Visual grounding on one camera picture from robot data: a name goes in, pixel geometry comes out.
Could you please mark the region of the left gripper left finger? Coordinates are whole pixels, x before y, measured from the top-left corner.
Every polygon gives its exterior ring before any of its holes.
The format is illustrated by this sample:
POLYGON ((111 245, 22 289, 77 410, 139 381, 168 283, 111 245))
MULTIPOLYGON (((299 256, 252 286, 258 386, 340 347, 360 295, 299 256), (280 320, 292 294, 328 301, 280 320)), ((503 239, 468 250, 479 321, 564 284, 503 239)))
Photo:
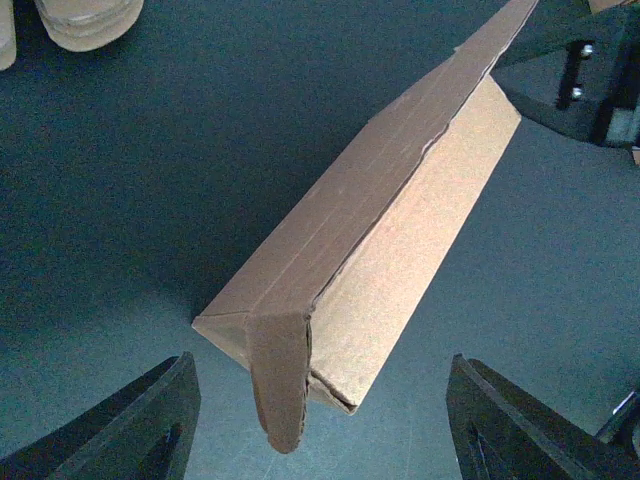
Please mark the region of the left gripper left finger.
POLYGON ((201 404, 194 357, 161 362, 1 460, 3 479, 182 479, 201 404))

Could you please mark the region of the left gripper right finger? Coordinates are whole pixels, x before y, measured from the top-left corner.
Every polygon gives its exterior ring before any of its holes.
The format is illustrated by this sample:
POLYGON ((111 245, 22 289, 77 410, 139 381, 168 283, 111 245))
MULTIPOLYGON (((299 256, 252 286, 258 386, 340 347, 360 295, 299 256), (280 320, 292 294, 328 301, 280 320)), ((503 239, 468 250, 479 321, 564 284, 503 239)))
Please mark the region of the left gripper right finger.
POLYGON ((594 435, 476 359, 453 357, 446 391, 464 479, 636 479, 639 392, 594 435))

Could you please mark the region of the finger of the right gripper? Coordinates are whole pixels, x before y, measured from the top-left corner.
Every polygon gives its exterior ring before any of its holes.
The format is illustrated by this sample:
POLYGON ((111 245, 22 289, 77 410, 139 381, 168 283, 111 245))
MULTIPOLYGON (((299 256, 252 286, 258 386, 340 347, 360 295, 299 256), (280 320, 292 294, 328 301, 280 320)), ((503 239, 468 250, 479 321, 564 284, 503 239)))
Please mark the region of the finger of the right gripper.
POLYGON ((492 77, 518 112, 561 135, 639 146, 639 5, 513 41, 492 77))

